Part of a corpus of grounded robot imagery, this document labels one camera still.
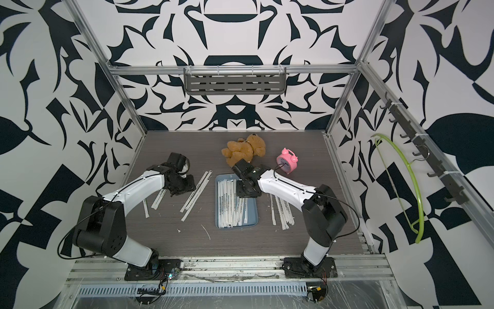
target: table surface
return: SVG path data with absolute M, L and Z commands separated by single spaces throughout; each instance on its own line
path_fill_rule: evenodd
M 305 249 L 309 236 L 302 213 L 291 207 L 295 225 L 282 230 L 275 204 L 277 225 L 271 219 L 269 194 L 257 198 L 259 222 L 252 227 L 218 229 L 215 225 L 214 179 L 231 174 L 221 149 L 230 140 L 246 138 L 247 132 L 148 132 L 142 149 L 129 175 L 129 181 L 141 175 L 146 168 L 168 159 L 170 152 L 178 152 L 190 159 L 189 173 L 195 182 L 205 171 L 212 170 L 206 188 L 195 203 L 187 219 L 180 209 L 189 193 L 170 197 L 165 195 L 157 210 L 151 208 L 157 193 L 148 201 L 149 218 L 145 218 L 143 204 L 137 205 L 126 217 L 127 233 L 136 241 L 157 249 L 160 256 L 260 256 L 299 255 Z M 337 198 L 344 200 L 341 186 L 328 154 L 322 132 L 259 132 L 266 142 L 266 155 L 254 157 L 252 164 L 276 166 L 276 157 L 286 147 L 299 158 L 298 167 L 288 177 L 315 187 L 326 184 Z M 349 220 L 341 234 L 354 230 L 350 211 L 344 206 Z M 333 244 L 330 254 L 362 254 L 357 234 L 341 237 Z

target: black cable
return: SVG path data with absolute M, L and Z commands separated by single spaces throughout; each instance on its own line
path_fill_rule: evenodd
M 126 186 L 124 186 L 122 189 L 120 189 L 112 198 L 112 200 L 108 203 L 106 203 L 105 205 L 101 206 L 100 208 L 98 208 L 95 212 L 91 213 L 89 216 L 85 217 L 84 219 L 80 220 L 79 222 L 76 223 L 76 225 L 74 225 L 71 229 L 69 229 L 69 231 L 67 232 L 67 234 L 65 234 L 65 236 L 63 236 L 63 238 L 60 240 L 60 242 L 58 243 L 58 246 L 57 246 L 57 254 L 58 254 L 58 257 L 63 259 L 63 260 L 77 260 L 77 259 L 82 259 L 82 258 L 87 258 L 86 256 L 80 256 L 80 257 L 76 257 L 76 258 L 66 258 L 66 257 L 63 257 L 60 253 L 60 246 L 62 245 L 62 242 L 65 240 L 65 238 L 67 238 L 67 236 L 69 236 L 69 234 L 79 225 L 81 224 L 84 220 L 88 219 L 89 217 L 91 217 L 92 215 L 102 211 L 103 209 L 105 209 L 106 206 L 110 205 L 113 200 L 116 198 L 116 196 L 124 191 L 125 189 L 127 189 L 130 185 L 136 183 L 137 181 L 140 181 L 140 180 L 144 180 L 148 177 L 151 177 L 151 176 L 156 176 L 156 175 L 160 175 L 160 173 L 157 173 L 157 174 L 152 174 L 152 175 L 148 175 L 148 176 L 144 176 L 143 178 L 138 178 L 138 179 L 135 179 L 134 181 L 132 181 L 131 183 L 127 184 Z M 90 255 L 90 257 L 99 257 L 99 256 L 104 256 L 103 254 L 92 254 Z
M 275 179 L 276 179 L 276 180 L 278 180 L 278 178 L 276 177 L 276 172 L 275 172 L 275 170 L 273 170 L 273 175 L 274 175 Z M 343 234 L 343 235 L 336 236 L 333 240 L 336 240 L 336 239 L 338 239 L 338 238 L 340 238 L 340 237 L 348 236 L 348 235 L 353 234 L 353 233 L 355 233 L 355 232 L 357 232 L 357 231 L 359 230 L 359 228 L 360 228 L 360 219 L 359 219 L 359 214 L 357 213 L 357 211 L 356 211 L 356 210 L 355 210 L 352 206 L 350 206 L 350 205 L 349 205 L 349 204 L 347 204 L 346 202 L 343 202 L 343 201 L 342 201 L 342 200 L 340 200 L 340 199 L 335 198 L 334 196 L 329 196 L 329 195 L 325 195 L 325 194 L 318 193 L 318 192 L 308 192 L 308 193 L 312 193 L 312 194 L 316 194 L 316 195 L 320 195 L 320 196 L 325 196 L 325 197 L 331 198 L 331 199 L 333 199 L 333 200 L 336 200 L 336 201 L 340 202 L 341 204 L 344 204 L 344 205 L 348 206 L 348 207 L 349 207 L 349 208 L 350 208 L 350 209 L 351 209 L 351 210 L 355 213 L 355 215 L 357 216 L 357 221 L 358 221 L 358 223 L 357 223 L 357 228 L 356 228 L 356 229 L 354 229 L 353 231 L 351 231 L 350 233 L 346 233 L 346 234 Z
M 304 277 L 310 277 L 310 278 L 317 278 L 317 279 L 321 279 L 321 281 L 324 282 L 324 284 L 326 285 L 326 294 L 324 295 L 324 298 L 326 298 L 326 296 L 328 295 L 328 281 L 327 280 L 324 280 L 322 277 L 319 277 L 319 276 L 308 276 L 306 273 L 302 273 L 302 272 L 298 272 L 298 271 L 295 271 L 295 270 L 291 270 L 291 269 L 287 269 L 287 268 L 284 268 L 283 266 L 281 266 L 281 269 L 283 270 L 288 270 L 290 272 L 293 272 L 294 274 L 297 274 L 297 275 L 301 275 L 301 276 L 304 276 Z M 311 291 L 307 292 L 307 295 L 306 295 L 306 298 L 312 302 L 315 303 L 315 301 L 313 299 L 310 299 L 309 298 L 309 293 Z
M 285 164 L 284 163 L 279 163 L 275 169 L 273 169 L 273 171 L 276 171 L 277 169 L 280 169 L 284 166 Z
M 165 285 L 165 288 L 163 288 L 163 276 L 165 277 L 166 279 L 166 285 Z M 152 301 L 148 302 L 146 305 L 150 305 L 152 303 L 154 303 L 155 301 L 157 301 L 161 296 L 165 295 L 166 294 L 166 288 L 168 287 L 168 274 L 165 273 L 165 270 L 163 270 L 163 273 L 161 275 L 161 278 L 160 278 L 160 282 L 158 283 L 158 292 L 153 292 L 153 291 L 143 291 L 143 289 L 138 289 L 137 291 L 139 292 L 139 290 L 141 290 L 142 294 L 137 296 L 135 298 L 135 300 L 138 302 L 138 303 L 141 303 L 140 299 L 142 296 L 144 295 L 151 295 L 151 296 L 156 296 Z

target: brown teddy bear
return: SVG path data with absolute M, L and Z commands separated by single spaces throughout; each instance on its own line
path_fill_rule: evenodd
M 229 141 L 227 146 L 228 148 L 223 148 L 221 153 L 230 167 L 241 159 L 250 162 L 254 155 L 264 157 L 266 154 L 266 143 L 257 134 L 249 135 L 247 140 L 239 138 L 238 141 Z

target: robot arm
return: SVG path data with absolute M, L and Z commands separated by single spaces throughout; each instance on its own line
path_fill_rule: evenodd
M 316 272 L 333 240 L 348 220 L 337 200 L 329 202 L 328 196 L 336 197 L 333 191 L 326 185 L 316 188 L 298 183 L 265 166 L 255 168 L 245 160 L 237 162 L 232 170 L 242 180 L 237 184 L 238 196 L 258 197 L 261 192 L 271 193 L 303 213 L 310 237 L 302 254 L 301 267 L 305 273 Z
M 154 276 L 158 252 L 127 236 L 125 217 L 162 188 L 172 196 L 195 190 L 194 177 L 187 175 L 189 166 L 186 157 L 171 153 L 168 161 L 151 166 L 126 186 L 102 197 L 88 197 L 82 204 L 73 244 L 126 262 L 129 267 L 146 269 L 149 276 Z

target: black and white patterned wall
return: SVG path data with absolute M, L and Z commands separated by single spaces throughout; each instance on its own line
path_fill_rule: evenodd
M 80 0 L 117 65 L 355 62 L 382 0 Z
M 0 3 L 0 307 L 40 308 L 83 200 L 122 183 L 141 134 L 60 0 Z M 67 257 L 84 255 L 71 236 Z
M 492 1 L 398 0 L 369 57 L 372 68 L 492 207 L 494 195 L 494 10 Z M 494 250 L 425 162 L 414 162 L 425 229 L 415 244 L 374 138 L 383 133 L 411 161 L 416 148 L 361 77 L 332 132 L 352 193 L 379 252 L 411 308 L 494 304 Z M 411 222 L 418 218 L 409 173 L 379 146 Z
M 355 63 L 381 3 L 79 1 L 118 66 Z M 347 79 L 300 74 L 280 96 L 190 97 L 178 76 L 121 77 L 149 130 L 325 129 Z
M 323 130 L 347 74 L 292 74 L 281 95 L 189 96 L 183 76 L 121 76 L 148 130 Z

